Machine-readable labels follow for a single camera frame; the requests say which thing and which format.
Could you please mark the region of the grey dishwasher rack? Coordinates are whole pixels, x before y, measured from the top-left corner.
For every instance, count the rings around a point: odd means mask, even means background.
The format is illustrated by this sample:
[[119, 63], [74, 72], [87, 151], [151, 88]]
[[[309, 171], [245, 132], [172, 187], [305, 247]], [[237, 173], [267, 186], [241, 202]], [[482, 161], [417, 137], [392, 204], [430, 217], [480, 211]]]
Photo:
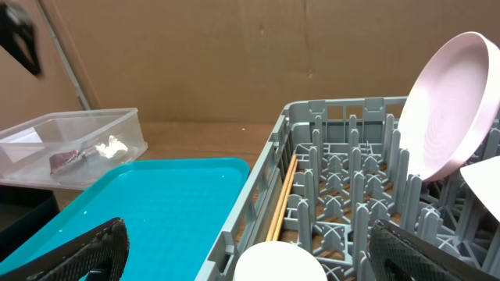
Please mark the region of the grey dishwasher rack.
[[367, 244], [386, 219], [466, 264], [499, 274], [499, 229], [460, 172], [408, 174], [391, 106], [404, 98], [297, 101], [280, 114], [207, 259], [200, 280], [230, 280], [239, 256], [281, 233], [328, 279], [372, 277]]

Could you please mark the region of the white cup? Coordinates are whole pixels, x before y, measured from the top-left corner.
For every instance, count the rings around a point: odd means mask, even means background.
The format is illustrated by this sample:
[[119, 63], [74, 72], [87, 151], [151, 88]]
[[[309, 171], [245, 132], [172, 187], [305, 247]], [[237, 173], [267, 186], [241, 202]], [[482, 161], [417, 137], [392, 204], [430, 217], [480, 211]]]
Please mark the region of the white cup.
[[301, 247], [267, 241], [248, 248], [238, 259], [234, 281], [327, 281], [321, 264]]

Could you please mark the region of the red snack wrapper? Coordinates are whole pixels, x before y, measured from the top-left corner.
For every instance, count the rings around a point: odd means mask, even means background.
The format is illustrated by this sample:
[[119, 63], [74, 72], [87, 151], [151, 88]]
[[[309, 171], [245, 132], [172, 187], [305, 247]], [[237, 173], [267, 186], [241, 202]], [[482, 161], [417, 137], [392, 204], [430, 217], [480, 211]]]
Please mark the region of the red snack wrapper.
[[64, 170], [73, 168], [86, 158], [97, 153], [96, 148], [81, 148], [80, 150], [65, 151], [49, 157], [50, 174], [55, 175]]

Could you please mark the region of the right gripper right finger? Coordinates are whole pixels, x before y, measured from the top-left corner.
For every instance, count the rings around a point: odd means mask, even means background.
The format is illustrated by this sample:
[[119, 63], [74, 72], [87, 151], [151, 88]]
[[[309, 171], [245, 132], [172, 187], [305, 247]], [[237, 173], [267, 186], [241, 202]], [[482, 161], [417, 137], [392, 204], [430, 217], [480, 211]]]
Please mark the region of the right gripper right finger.
[[369, 255], [378, 281], [498, 281], [386, 220], [373, 224]]

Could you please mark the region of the clear plastic bin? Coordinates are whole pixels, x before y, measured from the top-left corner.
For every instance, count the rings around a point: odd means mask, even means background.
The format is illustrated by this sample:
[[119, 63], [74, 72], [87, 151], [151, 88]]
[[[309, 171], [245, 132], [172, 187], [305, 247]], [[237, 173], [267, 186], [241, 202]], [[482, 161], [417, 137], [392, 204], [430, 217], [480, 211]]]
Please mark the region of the clear plastic bin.
[[[108, 144], [110, 135], [128, 147], [123, 157], [108, 159], [97, 152], [73, 168], [50, 174], [50, 156]], [[147, 148], [136, 108], [49, 113], [1, 132], [1, 182], [85, 190], [109, 170], [139, 158]]]

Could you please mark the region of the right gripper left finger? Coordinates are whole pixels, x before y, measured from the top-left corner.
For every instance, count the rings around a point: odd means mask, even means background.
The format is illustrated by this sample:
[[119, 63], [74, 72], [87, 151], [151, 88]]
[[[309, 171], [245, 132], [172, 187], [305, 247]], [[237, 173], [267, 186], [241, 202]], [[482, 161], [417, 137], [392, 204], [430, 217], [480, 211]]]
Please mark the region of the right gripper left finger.
[[129, 251], [125, 222], [116, 217], [1, 275], [1, 280], [119, 280]]

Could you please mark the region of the teal serving tray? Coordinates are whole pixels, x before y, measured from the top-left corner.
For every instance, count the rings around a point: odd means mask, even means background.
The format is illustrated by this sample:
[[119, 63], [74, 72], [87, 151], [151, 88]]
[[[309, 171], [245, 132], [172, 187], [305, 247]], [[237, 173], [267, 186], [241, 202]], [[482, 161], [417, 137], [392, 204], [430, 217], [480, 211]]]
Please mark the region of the teal serving tray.
[[1, 263], [18, 268], [120, 217], [130, 239], [124, 280], [193, 280], [249, 174], [239, 158], [138, 161], [108, 173]]

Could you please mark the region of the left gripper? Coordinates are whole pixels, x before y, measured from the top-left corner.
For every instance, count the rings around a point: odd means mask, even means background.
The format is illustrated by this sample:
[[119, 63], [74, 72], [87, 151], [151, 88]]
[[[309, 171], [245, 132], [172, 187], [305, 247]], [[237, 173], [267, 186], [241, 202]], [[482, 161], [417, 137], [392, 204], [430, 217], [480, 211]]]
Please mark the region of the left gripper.
[[1, 2], [1, 46], [33, 76], [42, 74], [36, 33], [27, 12], [13, 3]]

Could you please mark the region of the pink plate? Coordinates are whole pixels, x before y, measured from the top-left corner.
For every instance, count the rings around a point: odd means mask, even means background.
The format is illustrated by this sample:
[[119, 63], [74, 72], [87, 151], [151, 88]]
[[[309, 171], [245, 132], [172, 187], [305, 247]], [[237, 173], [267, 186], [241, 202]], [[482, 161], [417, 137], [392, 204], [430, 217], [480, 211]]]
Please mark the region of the pink plate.
[[499, 110], [499, 48], [469, 31], [444, 44], [425, 65], [398, 121], [408, 172], [445, 178], [479, 148]]

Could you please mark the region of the pink bowl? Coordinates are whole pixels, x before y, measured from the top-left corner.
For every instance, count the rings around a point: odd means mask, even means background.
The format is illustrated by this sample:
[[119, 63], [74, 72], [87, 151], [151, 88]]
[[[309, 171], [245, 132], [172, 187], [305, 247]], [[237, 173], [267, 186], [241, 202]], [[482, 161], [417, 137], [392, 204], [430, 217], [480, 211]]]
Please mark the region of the pink bowl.
[[499, 220], [499, 157], [464, 166], [460, 173], [484, 207]]

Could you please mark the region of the white napkin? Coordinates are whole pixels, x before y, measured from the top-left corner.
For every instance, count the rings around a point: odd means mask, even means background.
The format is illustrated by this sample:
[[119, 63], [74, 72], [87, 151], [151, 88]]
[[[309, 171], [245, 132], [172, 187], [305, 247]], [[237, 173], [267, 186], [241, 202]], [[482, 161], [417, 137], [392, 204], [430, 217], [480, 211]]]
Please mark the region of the white napkin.
[[121, 158], [128, 152], [128, 147], [113, 135], [109, 136], [108, 144], [98, 144], [95, 149], [102, 157], [108, 159]]

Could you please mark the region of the black tray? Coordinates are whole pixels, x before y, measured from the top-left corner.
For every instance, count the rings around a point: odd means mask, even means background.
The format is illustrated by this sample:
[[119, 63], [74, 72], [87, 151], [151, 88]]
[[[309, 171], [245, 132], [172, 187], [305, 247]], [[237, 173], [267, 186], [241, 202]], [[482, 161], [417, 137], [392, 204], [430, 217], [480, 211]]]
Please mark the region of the black tray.
[[1, 185], [1, 261], [58, 214], [52, 190]]

